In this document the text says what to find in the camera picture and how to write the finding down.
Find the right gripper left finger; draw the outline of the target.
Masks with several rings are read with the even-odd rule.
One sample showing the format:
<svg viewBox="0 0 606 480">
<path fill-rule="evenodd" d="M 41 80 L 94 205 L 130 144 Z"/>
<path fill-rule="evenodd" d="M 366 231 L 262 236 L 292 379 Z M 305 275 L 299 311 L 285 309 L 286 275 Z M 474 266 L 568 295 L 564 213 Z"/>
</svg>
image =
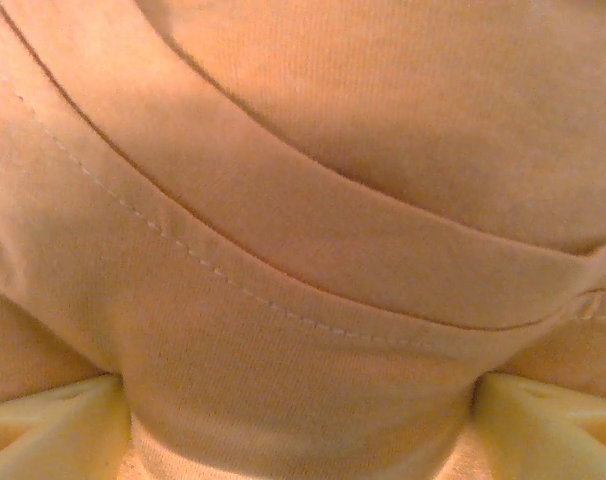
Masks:
<svg viewBox="0 0 606 480">
<path fill-rule="evenodd" d="M 116 480 L 130 440 L 119 377 L 0 403 L 0 480 Z"/>
</svg>

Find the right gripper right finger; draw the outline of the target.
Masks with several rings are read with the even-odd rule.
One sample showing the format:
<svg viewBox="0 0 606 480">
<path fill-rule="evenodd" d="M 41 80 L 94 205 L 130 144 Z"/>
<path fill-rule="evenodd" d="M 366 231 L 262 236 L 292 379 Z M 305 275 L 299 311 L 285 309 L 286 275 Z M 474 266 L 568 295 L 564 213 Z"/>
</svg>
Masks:
<svg viewBox="0 0 606 480">
<path fill-rule="evenodd" d="M 487 375 L 474 398 L 494 480 L 606 480 L 606 399 Z"/>
</svg>

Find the yellow printed t-shirt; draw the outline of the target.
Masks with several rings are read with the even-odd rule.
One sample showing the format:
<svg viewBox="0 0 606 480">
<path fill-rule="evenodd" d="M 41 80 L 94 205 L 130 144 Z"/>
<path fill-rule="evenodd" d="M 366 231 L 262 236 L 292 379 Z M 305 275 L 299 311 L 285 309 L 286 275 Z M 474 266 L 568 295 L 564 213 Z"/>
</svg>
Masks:
<svg viewBox="0 0 606 480">
<path fill-rule="evenodd" d="M 0 0 L 0 403 L 429 480 L 495 371 L 606 398 L 606 0 Z"/>
</svg>

